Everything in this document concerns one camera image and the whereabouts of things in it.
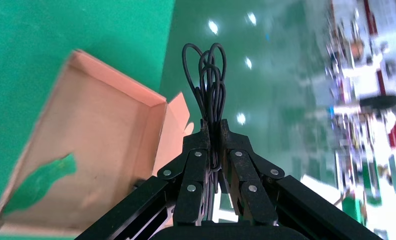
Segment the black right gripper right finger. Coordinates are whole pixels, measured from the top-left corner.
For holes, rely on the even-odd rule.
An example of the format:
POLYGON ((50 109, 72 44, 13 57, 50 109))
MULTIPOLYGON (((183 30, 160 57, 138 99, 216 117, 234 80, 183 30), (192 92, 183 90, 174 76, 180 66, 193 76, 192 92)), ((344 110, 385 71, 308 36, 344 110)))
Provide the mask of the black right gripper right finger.
POLYGON ((252 240, 376 240, 378 236, 253 151, 247 136, 220 122, 222 170, 252 240))

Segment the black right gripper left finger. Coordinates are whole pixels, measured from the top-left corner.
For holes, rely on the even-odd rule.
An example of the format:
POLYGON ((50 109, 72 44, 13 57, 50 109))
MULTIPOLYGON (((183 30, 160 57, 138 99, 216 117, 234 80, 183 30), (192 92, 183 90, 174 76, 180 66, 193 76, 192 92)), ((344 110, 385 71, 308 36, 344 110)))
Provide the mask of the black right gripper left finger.
POLYGON ((184 137, 182 153, 163 166, 100 219, 82 232, 79 240, 149 240, 170 217, 175 225, 196 226, 203 217, 203 203, 210 153, 208 123, 184 137))

